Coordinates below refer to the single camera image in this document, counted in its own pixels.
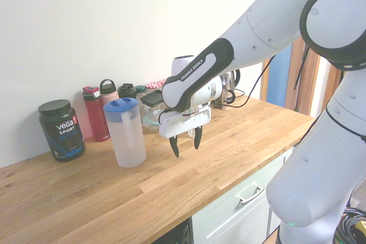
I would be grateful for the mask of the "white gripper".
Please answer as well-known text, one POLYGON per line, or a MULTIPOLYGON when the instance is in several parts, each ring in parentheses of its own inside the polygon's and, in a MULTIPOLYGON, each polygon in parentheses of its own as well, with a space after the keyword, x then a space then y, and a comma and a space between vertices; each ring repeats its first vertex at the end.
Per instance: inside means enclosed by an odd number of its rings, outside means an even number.
POLYGON ((191 115, 183 115, 176 111, 161 114, 159 134, 163 138, 169 138, 170 146, 177 158, 180 153, 176 135, 194 129, 194 148, 198 150, 202 138, 202 126, 210 122, 211 111, 211 107, 206 105, 191 115))

